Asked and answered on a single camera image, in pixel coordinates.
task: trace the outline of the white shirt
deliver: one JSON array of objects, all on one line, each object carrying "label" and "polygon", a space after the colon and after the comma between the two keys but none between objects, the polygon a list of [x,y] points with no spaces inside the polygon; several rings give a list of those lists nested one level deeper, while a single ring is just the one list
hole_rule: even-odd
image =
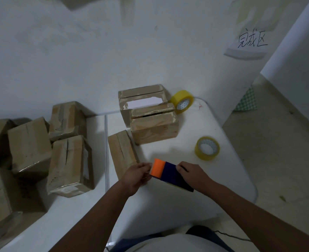
[{"label": "white shirt", "polygon": [[126,252],[154,251],[193,251],[193,252],[228,252],[224,248],[204,238],[190,234],[172,234],[166,237],[153,238],[138,243]]}]

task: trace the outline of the hand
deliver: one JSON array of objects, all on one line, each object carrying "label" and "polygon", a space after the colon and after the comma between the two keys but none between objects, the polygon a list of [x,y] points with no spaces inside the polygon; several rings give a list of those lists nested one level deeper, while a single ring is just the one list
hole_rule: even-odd
[{"label": "hand", "polygon": [[176,166],[184,180],[195,190],[205,194],[209,185],[215,183],[197,164],[181,162]]},{"label": "hand", "polygon": [[129,196],[134,195],[141,185],[145,184],[151,179],[150,169],[151,163],[139,163],[130,166],[124,173],[120,182]]}]

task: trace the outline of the roll of packing tape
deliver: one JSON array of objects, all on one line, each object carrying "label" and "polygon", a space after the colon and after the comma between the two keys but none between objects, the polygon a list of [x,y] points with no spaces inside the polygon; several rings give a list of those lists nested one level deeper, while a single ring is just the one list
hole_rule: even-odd
[{"label": "roll of packing tape", "polygon": [[187,110],[193,104],[193,101],[194,97],[186,90],[179,91],[171,98],[171,103],[173,103],[174,107],[176,108],[177,114]]},{"label": "roll of packing tape", "polygon": [[197,157],[202,160],[209,161],[219,154],[220,145],[212,137],[204,136],[198,139],[194,151]]}]

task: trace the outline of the green checkered cloth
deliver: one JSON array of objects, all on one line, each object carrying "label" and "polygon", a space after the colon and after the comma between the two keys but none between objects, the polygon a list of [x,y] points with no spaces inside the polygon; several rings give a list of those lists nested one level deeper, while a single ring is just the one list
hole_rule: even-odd
[{"label": "green checkered cloth", "polygon": [[247,111],[247,110],[257,110],[257,102],[255,98],[255,92],[253,86],[251,86],[246,94],[243,96],[239,104],[236,106],[234,111]]}]

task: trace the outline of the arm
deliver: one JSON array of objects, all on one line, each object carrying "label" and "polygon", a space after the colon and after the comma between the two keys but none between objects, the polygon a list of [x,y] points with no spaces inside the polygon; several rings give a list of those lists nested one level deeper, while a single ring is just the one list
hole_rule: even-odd
[{"label": "arm", "polygon": [[151,164],[131,166],[50,252],[103,251],[127,199],[150,180]]},{"label": "arm", "polygon": [[195,190],[213,199],[241,227],[260,251],[309,251],[309,236],[216,183],[199,165],[176,166]]}]

